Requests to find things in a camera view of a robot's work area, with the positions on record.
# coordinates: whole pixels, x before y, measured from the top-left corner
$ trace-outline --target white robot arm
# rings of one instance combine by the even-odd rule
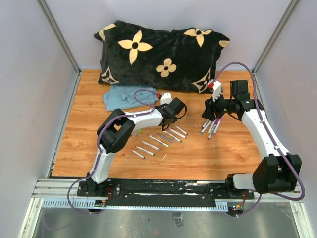
[[[228,175],[226,183],[229,189],[248,189],[262,193],[276,193],[293,191],[297,179],[288,165],[281,158],[281,153],[288,159],[295,171],[299,173],[301,159],[298,155],[291,155],[277,138],[272,127],[269,125],[263,106],[258,101],[262,119],[256,109],[255,100],[250,99],[247,80],[230,82],[230,99],[224,99],[221,83],[216,81],[212,84],[212,97],[205,101],[206,109],[202,117],[214,121],[225,113],[235,113],[249,130],[261,156],[261,163],[253,173]]]
[[[154,110],[137,113],[125,113],[121,109],[114,110],[97,131],[101,151],[96,156],[93,168],[88,173],[88,176],[91,176],[87,180],[93,191],[98,194],[98,191],[103,190],[99,188],[101,187],[99,184],[107,180],[115,154],[125,146],[133,131],[160,125],[164,130],[183,117],[177,117],[183,109],[185,109],[184,116],[187,112],[186,105],[178,98],[174,98],[169,104],[157,106]],[[111,125],[104,128],[111,120],[113,121]]]
[[[149,112],[149,113],[146,115],[137,116],[137,114],[143,114],[146,112]],[[159,126],[159,125],[161,125],[161,123],[163,121],[162,113],[160,113],[157,109],[154,109],[153,112],[151,112],[151,110],[147,110],[147,111],[143,111],[143,112],[125,113],[125,114],[135,115],[134,117],[128,117],[128,119],[130,121],[132,121],[135,125],[133,130],[142,129],[142,128],[145,128],[148,126]],[[102,149],[101,157],[99,159],[97,168],[91,177],[92,180],[94,182],[96,182],[97,184],[107,180],[110,166],[111,166],[112,161],[114,159],[114,156],[116,154],[116,153],[112,153],[112,152],[106,153],[104,145],[102,145],[102,144],[100,145],[100,147]],[[96,156],[93,168],[96,165],[97,157],[98,157],[98,154]]]

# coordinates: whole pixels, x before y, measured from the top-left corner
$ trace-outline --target beige flower print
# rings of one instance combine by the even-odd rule
[[[125,49],[130,50],[130,64],[136,60],[138,56],[138,51],[148,51],[152,46],[145,42],[140,42],[142,39],[142,31],[139,30],[133,37],[133,40],[122,40],[118,43]]]
[[[101,75],[101,80],[103,82],[109,83],[109,84],[116,84],[119,83],[119,81],[115,80],[111,74],[110,68],[108,67],[107,70]]]
[[[222,46],[222,47],[226,47],[226,45],[229,43],[229,41],[219,41],[219,44]]]
[[[196,37],[198,45],[201,47],[204,43],[204,35],[208,35],[212,30],[202,31],[196,28],[184,32],[185,35]]]
[[[208,69],[207,73],[202,77],[202,79],[193,82],[192,84],[197,87],[198,93],[204,92],[206,89],[208,89],[208,82],[210,81],[210,69]]]
[[[109,29],[111,29],[111,28],[113,28],[113,27],[116,27],[116,25],[111,24],[111,25],[109,25],[109,26],[106,26],[104,29],[101,29],[101,30],[98,32],[99,35],[100,35],[100,37],[101,37],[101,39],[102,39],[103,41],[105,41],[104,30],[109,30]]]
[[[157,67],[157,72],[161,73],[162,78],[166,78],[169,76],[169,73],[174,73],[176,71],[176,65],[172,64],[171,58],[166,58],[164,60],[163,65],[159,65]]]

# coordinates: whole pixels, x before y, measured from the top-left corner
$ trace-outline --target gray wall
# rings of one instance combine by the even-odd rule
[[[217,68],[240,61],[253,68],[290,0],[47,0],[81,68],[100,68],[93,34],[116,20],[153,29],[211,28],[231,42]]]
[[[14,238],[76,77],[35,0],[1,1],[0,32],[0,230]]]
[[[268,117],[280,140],[302,158],[305,207],[317,235],[317,1],[301,1],[258,73]]]

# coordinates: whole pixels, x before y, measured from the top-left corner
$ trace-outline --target wooden floor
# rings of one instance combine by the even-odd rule
[[[110,114],[103,103],[103,94],[109,90],[109,86],[98,84],[99,74],[98,70],[83,72],[53,176],[85,176],[93,165],[97,152],[96,131]],[[238,79],[248,79],[249,91],[252,92],[250,77],[246,72],[224,72],[219,80],[225,98],[230,94],[230,81]],[[225,115],[217,135],[207,140],[207,133],[200,134],[205,121],[201,114],[205,109],[204,101],[210,95],[172,92],[172,96],[178,97],[188,107],[186,116],[176,123],[189,133],[187,139],[182,143],[170,143],[171,147],[167,148],[147,136],[157,136],[161,127],[145,128],[138,136],[130,137],[124,149],[117,153],[110,168],[110,177],[223,180],[230,173],[254,171],[260,162],[259,152],[240,121]],[[142,107],[126,111],[146,109]],[[141,159],[130,151],[135,146],[145,148],[141,140],[161,150],[154,156],[146,155],[145,159]]]

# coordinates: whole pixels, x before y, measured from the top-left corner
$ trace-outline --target pillow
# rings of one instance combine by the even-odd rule
[[[116,21],[94,37],[103,42],[99,83],[210,93],[216,61],[229,38],[213,30],[151,30]]]

